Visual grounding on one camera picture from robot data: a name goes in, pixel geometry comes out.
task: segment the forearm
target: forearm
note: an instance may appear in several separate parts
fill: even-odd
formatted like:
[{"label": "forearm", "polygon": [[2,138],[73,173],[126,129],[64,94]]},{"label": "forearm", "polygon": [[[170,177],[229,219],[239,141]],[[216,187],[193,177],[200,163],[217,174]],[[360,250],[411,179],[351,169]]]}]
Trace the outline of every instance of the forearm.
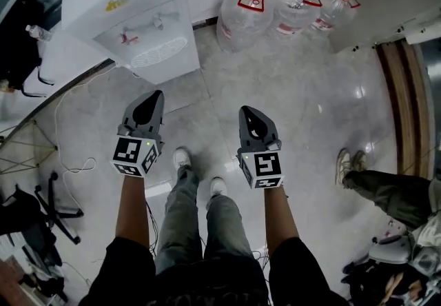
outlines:
[{"label": "forearm", "polygon": [[116,237],[127,238],[149,247],[149,223],[142,178],[132,176],[124,178],[116,222]]},{"label": "forearm", "polygon": [[264,192],[265,227],[268,251],[271,256],[283,241],[298,237],[298,231],[283,185],[277,188],[266,188]]}]

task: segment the tiled floor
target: tiled floor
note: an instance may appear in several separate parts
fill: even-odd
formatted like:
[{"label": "tiled floor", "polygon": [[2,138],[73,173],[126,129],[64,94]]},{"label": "tiled floor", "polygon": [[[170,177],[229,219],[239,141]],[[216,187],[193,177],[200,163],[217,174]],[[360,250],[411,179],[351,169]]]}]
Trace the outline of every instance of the tiled floor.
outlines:
[{"label": "tiled floor", "polygon": [[[283,47],[265,39],[251,50],[223,53],[214,28],[196,31],[201,71],[186,74],[158,88],[165,93],[161,135],[163,153],[154,164],[146,186],[171,188],[175,180],[172,153],[186,146],[203,178],[198,191],[201,236],[205,239],[205,203],[208,183],[222,176],[229,195],[237,202],[253,249],[265,244],[263,192],[250,190],[238,169],[238,110],[251,105],[276,123],[283,142],[285,187],[298,230],[316,256],[332,289],[346,295],[340,284],[341,268],[361,256],[372,236],[384,231],[388,218],[356,193],[334,185],[339,150],[364,149],[368,164],[396,171],[396,148],[391,105],[375,50],[360,49],[335,55],[326,39],[300,35]],[[64,261],[90,280],[98,273],[105,248],[114,235],[123,177],[110,166],[112,136],[125,107],[154,86],[130,72],[115,69],[67,95],[58,111],[61,157],[68,167],[82,167],[96,159],[91,172],[65,175],[70,191],[85,212],[72,221],[82,242],[75,246],[58,234]],[[51,104],[37,121],[51,139],[54,108]],[[41,168],[62,172],[53,156]],[[61,182],[60,196],[64,195]],[[149,197],[158,224],[164,215],[167,193]],[[65,265],[66,292],[79,300],[87,292],[85,281]]]}]

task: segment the white shoe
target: white shoe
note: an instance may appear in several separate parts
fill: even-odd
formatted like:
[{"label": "white shoe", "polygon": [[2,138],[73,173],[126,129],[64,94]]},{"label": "white shoe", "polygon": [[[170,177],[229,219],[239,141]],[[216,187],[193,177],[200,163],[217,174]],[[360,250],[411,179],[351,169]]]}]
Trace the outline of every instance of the white shoe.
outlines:
[{"label": "white shoe", "polygon": [[352,161],[352,168],[358,172],[365,171],[367,169],[365,152],[362,150],[357,152]]},{"label": "white shoe", "polygon": [[178,148],[175,150],[173,154],[173,164],[176,171],[178,171],[179,168],[184,165],[192,166],[188,151],[184,148]]},{"label": "white shoe", "polygon": [[210,192],[212,193],[212,197],[218,194],[227,196],[227,185],[225,184],[225,181],[220,177],[213,178],[212,183],[210,184]]},{"label": "white shoe", "polygon": [[336,185],[343,186],[343,178],[352,171],[351,155],[344,148],[338,153],[336,168]]}]

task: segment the yellow sticker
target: yellow sticker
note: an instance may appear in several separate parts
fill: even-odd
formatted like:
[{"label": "yellow sticker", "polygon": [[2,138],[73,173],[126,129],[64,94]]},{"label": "yellow sticker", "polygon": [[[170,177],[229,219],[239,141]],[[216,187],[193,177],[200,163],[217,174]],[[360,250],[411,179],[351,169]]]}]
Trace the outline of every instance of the yellow sticker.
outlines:
[{"label": "yellow sticker", "polygon": [[105,8],[106,11],[111,12],[113,10],[116,10],[117,8],[121,6],[125,6],[129,3],[129,0],[110,0],[107,3],[107,7]]}]

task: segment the black sleeve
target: black sleeve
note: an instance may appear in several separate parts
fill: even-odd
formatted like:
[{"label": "black sleeve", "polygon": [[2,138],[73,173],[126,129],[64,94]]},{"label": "black sleeve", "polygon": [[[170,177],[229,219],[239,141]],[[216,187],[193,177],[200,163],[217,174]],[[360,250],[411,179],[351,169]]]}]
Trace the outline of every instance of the black sleeve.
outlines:
[{"label": "black sleeve", "polygon": [[274,306],[348,305],[332,292],[316,259],[299,238],[284,241],[269,260]]},{"label": "black sleeve", "polygon": [[107,247],[99,274],[80,306],[145,306],[154,291],[155,273],[153,257],[148,248],[117,237]]}]

